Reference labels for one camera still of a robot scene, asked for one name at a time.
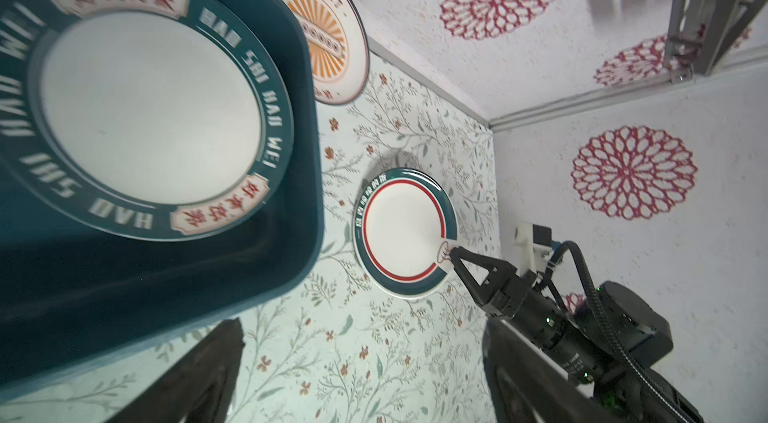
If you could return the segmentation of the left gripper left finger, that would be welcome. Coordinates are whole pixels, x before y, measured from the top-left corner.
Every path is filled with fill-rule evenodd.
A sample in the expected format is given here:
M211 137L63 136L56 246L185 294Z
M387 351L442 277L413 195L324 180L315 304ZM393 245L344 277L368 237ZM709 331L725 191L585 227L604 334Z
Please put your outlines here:
M222 321L112 422L224 422L237 384L244 332Z

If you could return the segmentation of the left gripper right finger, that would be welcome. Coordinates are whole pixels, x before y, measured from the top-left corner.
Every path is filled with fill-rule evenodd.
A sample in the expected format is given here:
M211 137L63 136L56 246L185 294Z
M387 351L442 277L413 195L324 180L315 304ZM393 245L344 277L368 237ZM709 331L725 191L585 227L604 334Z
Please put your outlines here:
M504 319L487 321L482 353L498 422L617 420L568 383Z

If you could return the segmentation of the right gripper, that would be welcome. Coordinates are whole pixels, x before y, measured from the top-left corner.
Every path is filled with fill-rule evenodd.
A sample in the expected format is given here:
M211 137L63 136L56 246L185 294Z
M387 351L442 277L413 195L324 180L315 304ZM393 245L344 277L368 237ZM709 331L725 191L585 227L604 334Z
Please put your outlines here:
M517 274L508 261L453 248L454 272L474 303L493 317L503 317L531 344L579 384L606 374L606 352L591 342L552 299L534 289L536 274Z

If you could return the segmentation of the green rim plate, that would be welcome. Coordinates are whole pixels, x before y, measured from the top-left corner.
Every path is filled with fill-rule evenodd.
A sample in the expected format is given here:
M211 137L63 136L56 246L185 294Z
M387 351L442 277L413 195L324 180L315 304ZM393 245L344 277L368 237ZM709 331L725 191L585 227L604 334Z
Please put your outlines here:
M393 168L376 175L354 207L352 238L358 262L387 294L418 300L446 280L460 230L454 205L430 175Z
M135 240L207 238L277 192L283 78L218 0L1 0L1 161L53 209Z

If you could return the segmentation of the orange sunburst plate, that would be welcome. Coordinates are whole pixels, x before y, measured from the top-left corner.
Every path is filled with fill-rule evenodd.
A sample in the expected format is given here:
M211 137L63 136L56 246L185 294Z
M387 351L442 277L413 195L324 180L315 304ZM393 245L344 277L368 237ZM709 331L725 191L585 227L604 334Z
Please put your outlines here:
M363 92L370 50L352 0L282 0L307 41L315 99L327 105L352 103Z

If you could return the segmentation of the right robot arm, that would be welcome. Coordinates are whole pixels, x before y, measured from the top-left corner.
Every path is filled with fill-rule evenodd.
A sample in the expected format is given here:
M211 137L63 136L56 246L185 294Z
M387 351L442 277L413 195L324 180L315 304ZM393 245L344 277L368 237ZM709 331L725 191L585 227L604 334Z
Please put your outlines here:
M483 365L500 422L700 422L653 365L673 349L669 323L612 281L596 285L579 246L554 247L543 274L451 250L489 317Z

